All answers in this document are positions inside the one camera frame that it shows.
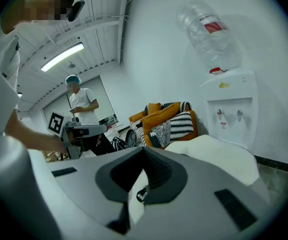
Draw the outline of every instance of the black slot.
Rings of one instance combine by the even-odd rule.
[[[255,216],[228,189],[217,191],[215,195],[241,231],[257,221]]]
[[[52,171],[52,174],[54,175],[54,177],[58,177],[58,176],[63,176],[63,175],[66,175],[66,174],[71,174],[71,173],[74,173],[76,172],[77,170],[73,167],[70,167],[70,168],[66,168],[66,169],[62,169],[62,170],[54,170]]]

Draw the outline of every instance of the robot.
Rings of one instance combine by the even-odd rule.
[[[106,125],[82,126],[77,117],[70,117],[53,111],[48,122],[48,130],[59,136],[66,146],[70,159],[79,159],[83,148],[83,139],[107,132]]]

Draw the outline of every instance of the orange sofa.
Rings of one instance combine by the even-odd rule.
[[[135,130],[137,136],[140,138],[144,146],[153,147],[148,133],[153,127],[156,127],[165,121],[173,118],[179,112],[188,111],[192,118],[194,132],[185,135],[184,137],[176,141],[188,141],[196,138],[198,136],[196,116],[193,110],[189,110],[189,106],[186,104],[185,108],[180,109],[180,105],[183,103],[175,102],[170,104],[161,105],[160,103],[150,103],[146,106],[145,110],[131,116],[129,118],[131,127]],[[142,129],[135,129],[135,125],[142,122]]]

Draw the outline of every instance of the black baseboard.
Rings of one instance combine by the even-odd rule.
[[[125,131],[125,130],[127,130],[129,128],[130,128],[130,126],[127,126],[127,127],[123,128],[123,129],[119,130],[118,133],[120,134],[121,132],[123,132],[123,131]]]
[[[257,156],[257,155],[255,155],[255,158],[257,160],[257,163],[259,163],[260,165],[268,166],[268,167],[272,167],[275,169],[279,169],[279,170],[283,170],[283,171],[288,172],[288,163],[279,162],[276,160],[264,158],[264,157]]]

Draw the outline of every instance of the black bag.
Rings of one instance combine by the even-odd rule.
[[[113,138],[112,145],[116,151],[130,148],[130,145],[128,145],[125,141],[118,137]]]

